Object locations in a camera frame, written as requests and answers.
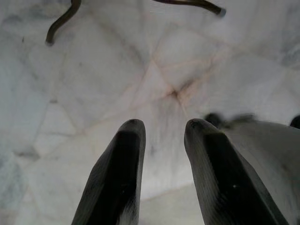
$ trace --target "white marble surface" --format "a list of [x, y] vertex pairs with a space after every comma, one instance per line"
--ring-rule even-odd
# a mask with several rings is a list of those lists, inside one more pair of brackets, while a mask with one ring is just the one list
[[47, 47], [70, 1], [0, 0], [0, 154], [10, 154], [0, 174], [19, 171], [0, 184], [15, 187], [2, 223], [70, 224], [93, 164], [131, 118], [147, 135], [141, 224], [175, 224], [180, 210], [180, 224], [197, 223], [196, 202], [184, 206], [192, 192], [147, 200], [192, 183], [187, 120], [219, 111], [288, 124], [300, 113], [300, 1], [213, 2], [224, 18], [151, 0], [85, 0]]

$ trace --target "marble floor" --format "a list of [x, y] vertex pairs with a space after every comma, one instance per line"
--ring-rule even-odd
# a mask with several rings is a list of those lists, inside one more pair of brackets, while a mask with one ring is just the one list
[[300, 0], [213, 2], [224, 18], [83, 0], [48, 47], [69, 0], [0, 0], [1, 225], [69, 225], [95, 161], [130, 118], [147, 133], [140, 223], [203, 222], [188, 119], [217, 111], [288, 124], [300, 113]]

